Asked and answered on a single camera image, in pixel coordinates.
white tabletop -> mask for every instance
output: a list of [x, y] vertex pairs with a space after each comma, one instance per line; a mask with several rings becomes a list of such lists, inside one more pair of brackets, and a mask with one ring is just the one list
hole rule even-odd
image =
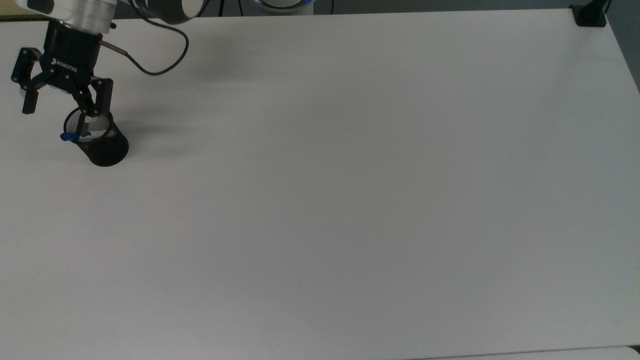
[[[180, 38], [105, 37], [157, 70]], [[640, 343], [640, 95], [570, 10], [197, 19], [103, 50], [112, 168], [9, 81], [0, 358], [390, 360]]]

silver connector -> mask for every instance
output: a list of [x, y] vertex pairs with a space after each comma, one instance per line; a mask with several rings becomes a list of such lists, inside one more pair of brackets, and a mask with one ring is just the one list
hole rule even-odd
[[116, 4], [102, 0], [84, 0], [76, 2], [71, 18], [64, 20], [71, 28], [92, 35], [109, 32]]

robotic arm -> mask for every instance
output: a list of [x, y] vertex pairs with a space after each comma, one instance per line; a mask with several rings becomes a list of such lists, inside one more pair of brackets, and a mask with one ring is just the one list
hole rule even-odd
[[[169, 24], [179, 24], [197, 16], [205, 6], [205, 1], [207, 0], [131, 0], [131, 3], [148, 17], [157, 17]], [[313, 14], [314, 0], [252, 1], [268, 12]], [[111, 21], [118, 0], [15, 2], [25, 9], [51, 18], [44, 51], [41, 53], [32, 47], [20, 49], [11, 75], [12, 81], [20, 85], [24, 96], [22, 112], [35, 112], [38, 91], [46, 85], [71, 94], [78, 109], [67, 117], [64, 132], [60, 135], [62, 140], [78, 145], [98, 166], [108, 167], [120, 162], [129, 150], [129, 142], [111, 116], [113, 81], [93, 74], [101, 46], [109, 46], [126, 55], [121, 49], [102, 41], [102, 34], [115, 28]], [[36, 62], [40, 64], [42, 73], [32, 76]], [[89, 86], [95, 91], [94, 99]]]

black cable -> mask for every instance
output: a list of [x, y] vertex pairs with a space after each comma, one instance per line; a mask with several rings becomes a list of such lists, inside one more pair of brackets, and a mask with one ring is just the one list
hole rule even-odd
[[163, 29], [174, 31], [174, 32], [182, 35], [182, 37], [184, 37], [184, 50], [183, 50], [182, 54], [180, 55], [180, 57], [178, 58], [178, 60], [176, 60], [175, 63], [173, 63], [173, 65], [171, 65], [168, 68], [166, 68], [166, 69], [164, 69], [162, 71], [159, 71], [159, 72], [151, 72], [151, 71], [146, 70], [145, 68], [140, 66], [140, 64], [134, 58], [132, 58], [131, 55], [129, 55], [126, 51], [124, 53], [122, 53], [124, 56], [127, 57], [127, 59], [129, 59], [133, 63], [133, 65], [135, 65], [138, 69], [140, 69], [140, 71], [144, 72], [147, 75], [158, 76], [158, 75], [166, 74], [167, 72], [171, 71], [174, 67], [176, 67], [180, 63], [180, 61], [182, 61], [182, 59], [184, 59], [184, 56], [187, 55], [187, 51], [189, 50], [189, 37], [187, 36], [187, 34], [183, 33], [179, 29], [172, 28], [171, 26], [159, 24], [157, 22], [149, 20], [146, 16], [142, 15], [142, 13], [138, 10], [138, 8], [135, 5], [133, 5], [133, 0], [129, 0], [129, 5], [131, 5], [133, 10], [138, 14], [138, 16], [142, 20], [148, 22], [149, 24], [151, 24], [153, 26], [157, 26], [159, 28], [163, 28]]
[[210, 0], [206, 0], [204, 2], [204, 4], [202, 5], [202, 8], [200, 9], [200, 11], [198, 12], [198, 15], [196, 15], [195, 17], [201, 17], [202, 13], [204, 13], [204, 10], [207, 8], [207, 5], [209, 5], [209, 1]]
[[218, 17], [222, 17], [222, 10], [225, 9], [225, 0], [220, 0], [220, 8], [218, 9]]
[[[200, 9], [200, 12], [198, 13], [198, 15], [196, 15], [196, 17], [201, 17], [202, 13], [204, 13], [204, 10], [207, 8], [207, 5], [209, 5], [209, 1], [211, 0], [206, 0], [204, 5], [202, 5], [202, 9]], [[218, 17], [222, 17], [222, 10], [224, 10], [225, 8], [225, 0], [220, 0], [220, 8], [218, 8]]]

